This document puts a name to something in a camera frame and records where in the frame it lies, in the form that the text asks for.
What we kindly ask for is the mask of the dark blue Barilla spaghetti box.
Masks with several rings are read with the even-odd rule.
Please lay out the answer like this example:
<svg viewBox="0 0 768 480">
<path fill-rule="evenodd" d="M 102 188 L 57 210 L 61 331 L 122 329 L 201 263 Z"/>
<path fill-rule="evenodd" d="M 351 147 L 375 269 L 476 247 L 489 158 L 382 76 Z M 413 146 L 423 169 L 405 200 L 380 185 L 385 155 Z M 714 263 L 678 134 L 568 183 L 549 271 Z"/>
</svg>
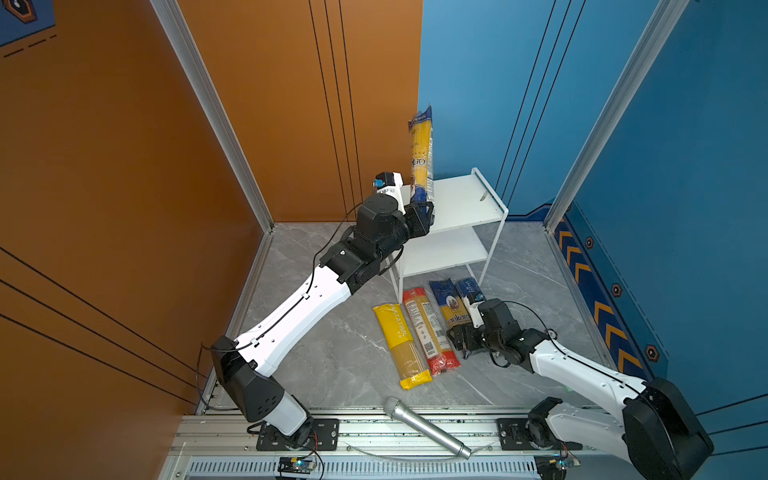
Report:
<svg viewBox="0 0 768 480">
<path fill-rule="evenodd" d="M 474 278 L 468 277 L 456 280 L 455 285 L 462 299 L 462 302 L 467 309 L 475 304 L 483 303 L 486 301 L 486 296 Z"/>
</svg>

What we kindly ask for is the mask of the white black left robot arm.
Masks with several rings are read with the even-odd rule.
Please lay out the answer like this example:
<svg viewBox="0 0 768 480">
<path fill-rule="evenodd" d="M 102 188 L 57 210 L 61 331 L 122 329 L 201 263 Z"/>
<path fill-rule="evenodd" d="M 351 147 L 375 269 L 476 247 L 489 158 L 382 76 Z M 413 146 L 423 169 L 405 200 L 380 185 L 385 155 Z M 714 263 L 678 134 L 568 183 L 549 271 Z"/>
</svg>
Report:
<svg viewBox="0 0 768 480">
<path fill-rule="evenodd" d="M 393 195 L 378 192 L 352 212 L 355 222 L 332 234 L 296 291 L 256 327 L 234 339 L 222 336 L 208 349 L 218 383 L 245 419 L 275 428 L 296 447 L 312 436 L 313 418 L 274 373 L 319 320 L 391 269 L 408 241 L 430 232 L 434 205 L 400 205 Z"/>
</svg>

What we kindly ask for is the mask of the yellow spaghetti package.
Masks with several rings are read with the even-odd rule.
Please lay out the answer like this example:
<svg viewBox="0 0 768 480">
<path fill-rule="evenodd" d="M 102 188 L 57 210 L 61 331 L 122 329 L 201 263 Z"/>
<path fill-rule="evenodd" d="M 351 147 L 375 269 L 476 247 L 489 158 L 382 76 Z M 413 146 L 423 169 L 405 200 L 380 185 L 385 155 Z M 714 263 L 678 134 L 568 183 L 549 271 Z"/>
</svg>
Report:
<svg viewBox="0 0 768 480">
<path fill-rule="evenodd" d="M 382 304 L 373 311 L 398 371 L 401 388 L 411 390 L 432 382 L 432 375 L 417 350 L 401 306 Z"/>
</svg>

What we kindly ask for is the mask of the yellow blue-top spaghetti bag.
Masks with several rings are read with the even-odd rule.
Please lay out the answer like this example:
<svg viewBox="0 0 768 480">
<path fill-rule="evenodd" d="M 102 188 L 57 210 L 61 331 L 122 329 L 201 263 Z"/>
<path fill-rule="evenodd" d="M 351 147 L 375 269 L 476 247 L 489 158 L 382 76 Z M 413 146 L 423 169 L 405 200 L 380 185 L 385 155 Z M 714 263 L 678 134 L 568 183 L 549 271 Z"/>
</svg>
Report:
<svg viewBox="0 0 768 480">
<path fill-rule="evenodd" d="M 434 197 L 432 108 L 417 113 L 409 122 L 411 139 L 411 195 L 414 202 L 432 201 Z"/>
</svg>

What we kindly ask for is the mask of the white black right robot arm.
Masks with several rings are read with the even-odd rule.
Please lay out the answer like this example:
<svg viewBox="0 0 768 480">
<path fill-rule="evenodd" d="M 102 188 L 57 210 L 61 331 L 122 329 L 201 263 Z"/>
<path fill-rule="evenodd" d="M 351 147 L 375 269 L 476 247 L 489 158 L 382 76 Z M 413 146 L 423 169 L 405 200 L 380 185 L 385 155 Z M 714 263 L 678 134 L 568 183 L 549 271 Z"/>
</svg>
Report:
<svg viewBox="0 0 768 480">
<path fill-rule="evenodd" d="M 630 463 L 646 479 L 690 479 L 713 455 L 710 436 L 672 382 L 598 364 L 567 349 L 547 327 L 523 329 L 499 299 L 451 296 L 447 309 L 448 338 L 464 355 L 485 350 L 499 368 L 520 367 L 596 405 L 540 401 L 521 429 L 530 445 L 560 451 L 567 443 L 587 445 Z"/>
</svg>

